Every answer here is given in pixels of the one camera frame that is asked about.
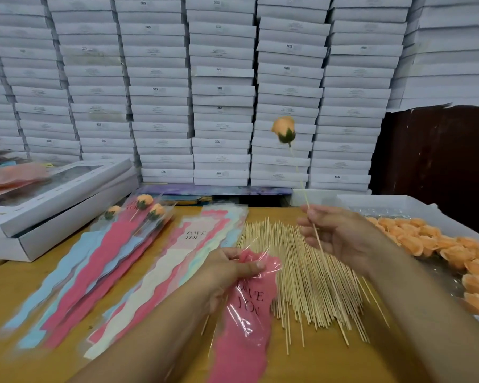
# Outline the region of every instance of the person's left hand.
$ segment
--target person's left hand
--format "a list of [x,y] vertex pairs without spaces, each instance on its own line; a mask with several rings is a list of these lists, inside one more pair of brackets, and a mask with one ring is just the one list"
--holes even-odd
[[222,296],[234,283],[242,278],[251,278],[265,268],[260,262],[240,263],[237,258],[241,249],[232,247],[218,248],[211,251],[202,266],[195,273],[194,285],[209,293],[209,312],[218,307]]

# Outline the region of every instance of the hand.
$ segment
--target hand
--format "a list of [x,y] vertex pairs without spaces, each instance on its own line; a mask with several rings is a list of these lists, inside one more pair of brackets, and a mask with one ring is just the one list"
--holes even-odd
[[323,251],[363,276],[371,278],[373,261],[383,260],[380,256],[384,253],[400,251],[383,232],[357,212],[317,205],[301,208],[307,217],[298,218],[297,223],[307,244],[319,249],[314,223]]
[[211,251],[208,257],[195,273],[195,285],[209,293],[209,313],[213,313],[224,293],[234,283],[242,278],[251,278],[264,270],[265,264],[260,261],[241,264],[237,258],[241,249],[232,247],[219,248]]

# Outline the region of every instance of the pink plastic packaging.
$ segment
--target pink plastic packaging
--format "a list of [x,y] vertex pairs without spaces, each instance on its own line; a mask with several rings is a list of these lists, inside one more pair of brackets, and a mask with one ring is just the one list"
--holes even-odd
[[221,333],[213,339],[214,365],[209,383],[251,383],[263,375],[271,335],[270,305],[277,296],[275,276],[280,259],[266,251],[245,249],[239,260],[259,260],[266,266],[256,277],[240,280],[231,289],[224,308]]

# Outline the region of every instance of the person's right hand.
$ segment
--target person's right hand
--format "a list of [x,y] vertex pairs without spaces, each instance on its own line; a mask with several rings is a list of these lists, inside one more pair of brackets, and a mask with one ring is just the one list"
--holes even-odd
[[319,250],[316,225],[323,251],[337,257],[362,276],[371,278],[373,264],[383,256],[398,255],[401,249],[357,212],[343,208],[311,205],[301,207],[306,218],[298,218],[307,244]]

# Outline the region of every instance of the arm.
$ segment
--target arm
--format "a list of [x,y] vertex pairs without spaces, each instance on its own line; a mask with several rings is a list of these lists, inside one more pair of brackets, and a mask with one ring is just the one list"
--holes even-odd
[[367,277],[439,383],[479,382],[479,322],[441,289],[421,265],[360,215],[340,208],[303,207],[308,244]]
[[212,251],[197,273],[140,324],[77,373],[69,383],[162,382],[196,326],[217,308],[239,278],[257,275],[262,264],[230,260],[238,249]]

